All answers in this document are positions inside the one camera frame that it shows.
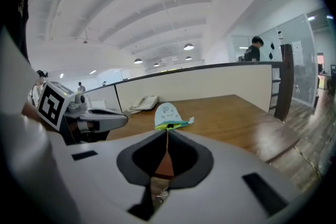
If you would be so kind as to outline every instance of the desk surface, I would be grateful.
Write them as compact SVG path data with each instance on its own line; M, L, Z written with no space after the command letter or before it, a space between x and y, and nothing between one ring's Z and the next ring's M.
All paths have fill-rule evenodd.
M272 115L236 95L170 103L177 108L182 120L195 117L193 124L178 130L244 148L265 162L281 156L299 139L293 130ZM110 131L107 140L154 130L154 116L160 104L151 111L128 115L128 123Z

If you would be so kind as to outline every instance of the ceiling light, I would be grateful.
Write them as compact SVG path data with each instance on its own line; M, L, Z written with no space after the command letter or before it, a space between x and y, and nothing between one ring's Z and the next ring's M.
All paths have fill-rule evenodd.
M136 60L134 60L134 63L142 63L142 60L140 58L136 58Z
M187 43L185 46L184 46L184 50L192 50L194 48L194 45L190 44L190 43Z

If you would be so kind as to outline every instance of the person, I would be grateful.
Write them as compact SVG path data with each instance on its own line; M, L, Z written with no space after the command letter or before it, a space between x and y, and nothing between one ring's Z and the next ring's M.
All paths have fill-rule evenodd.
M260 51L259 49L264 45L263 40L255 36L252 39L252 45L248 47L245 51L244 61L245 62L259 62L260 61Z
M41 94L42 94L42 91L43 91L44 78L46 77L46 75L41 70L37 70L36 73L38 73L39 79L36 81L36 84L32 88L31 102L32 102L32 105L37 108L38 101L39 101L39 99L41 97Z
M85 87L82 85L81 82L78 83L78 86L79 86L79 87L78 87L77 90L78 90L79 92L86 92L86 89L85 89Z

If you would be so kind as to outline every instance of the telephone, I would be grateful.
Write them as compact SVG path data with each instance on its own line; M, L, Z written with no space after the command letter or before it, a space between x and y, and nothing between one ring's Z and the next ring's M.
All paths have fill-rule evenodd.
M155 95L145 96L143 98L136 100L136 102L133 104L133 109L134 110L150 110L156 105L158 100L159 100L159 97Z

